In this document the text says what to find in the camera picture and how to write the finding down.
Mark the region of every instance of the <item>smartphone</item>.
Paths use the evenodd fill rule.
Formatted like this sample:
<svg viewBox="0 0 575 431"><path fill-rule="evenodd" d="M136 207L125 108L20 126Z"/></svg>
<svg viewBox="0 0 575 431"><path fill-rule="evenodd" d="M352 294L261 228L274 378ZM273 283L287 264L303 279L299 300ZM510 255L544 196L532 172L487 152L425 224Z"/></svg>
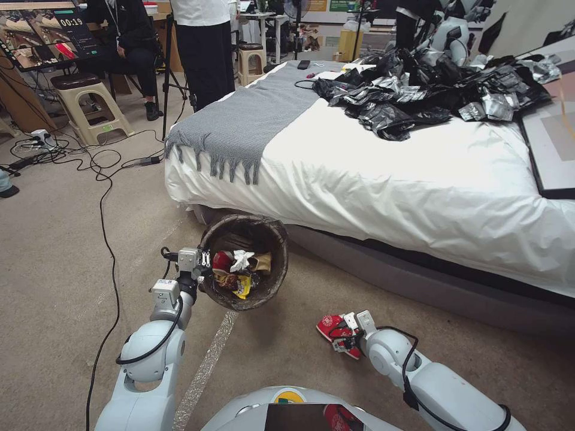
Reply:
<svg viewBox="0 0 575 431"><path fill-rule="evenodd" d="M309 66L310 66L309 60L302 60L298 64L298 69L299 70L306 70Z"/></svg>

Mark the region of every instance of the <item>gray bed frame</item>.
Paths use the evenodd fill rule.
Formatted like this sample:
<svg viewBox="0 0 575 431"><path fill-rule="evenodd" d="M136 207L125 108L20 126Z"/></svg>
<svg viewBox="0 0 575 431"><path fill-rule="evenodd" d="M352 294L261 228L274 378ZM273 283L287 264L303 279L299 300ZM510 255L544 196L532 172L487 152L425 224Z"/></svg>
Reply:
<svg viewBox="0 0 575 431"><path fill-rule="evenodd" d="M193 205L200 223L221 210ZM289 239L346 272L389 292L496 327L539 335L575 332L575 309L474 283L355 242L297 225Z"/></svg>

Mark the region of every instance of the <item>pile of bags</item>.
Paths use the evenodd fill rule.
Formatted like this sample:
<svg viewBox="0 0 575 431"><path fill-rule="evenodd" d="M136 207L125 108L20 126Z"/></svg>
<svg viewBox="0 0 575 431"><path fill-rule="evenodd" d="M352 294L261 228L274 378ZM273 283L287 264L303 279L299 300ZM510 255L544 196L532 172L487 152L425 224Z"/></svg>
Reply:
<svg viewBox="0 0 575 431"><path fill-rule="evenodd" d="M333 81L319 78L312 89L380 138L403 141L410 129L452 116L512 121L516 113L551 99L541 84L559 77L557 61L482 56L459 67L443 53L413 56L394 49L362 60L373 68L352 69Z"/></svg>

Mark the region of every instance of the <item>yellow wrapper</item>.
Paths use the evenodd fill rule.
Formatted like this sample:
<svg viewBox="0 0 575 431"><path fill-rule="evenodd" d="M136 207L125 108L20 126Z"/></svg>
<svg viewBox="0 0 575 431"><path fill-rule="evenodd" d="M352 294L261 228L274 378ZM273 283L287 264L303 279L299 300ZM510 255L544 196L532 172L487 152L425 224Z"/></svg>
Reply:
<svg viewBox="0 0 575 431"><path fill-rule="evenodd" d="M250 293L252 277L249 275L238 275L237 286L238 290L234 290L234 293L238 298L245 299Z"/></svg>

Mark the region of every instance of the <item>white tissue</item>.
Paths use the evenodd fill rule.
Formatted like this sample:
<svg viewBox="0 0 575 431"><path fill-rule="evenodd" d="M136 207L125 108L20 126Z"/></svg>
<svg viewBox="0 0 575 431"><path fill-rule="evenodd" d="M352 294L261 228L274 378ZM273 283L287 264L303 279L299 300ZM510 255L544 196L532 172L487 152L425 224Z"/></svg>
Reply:
<svg viewBox="0 0 575 431"><path fill-rule="evenodd" d="M245 251L245 250L235 250L234 251L234 259L235 263L229 269L230 272L240 271L242 269L246 269L249 265L247 261L250 257L252 257L255 253L252 251Z"/></svg>

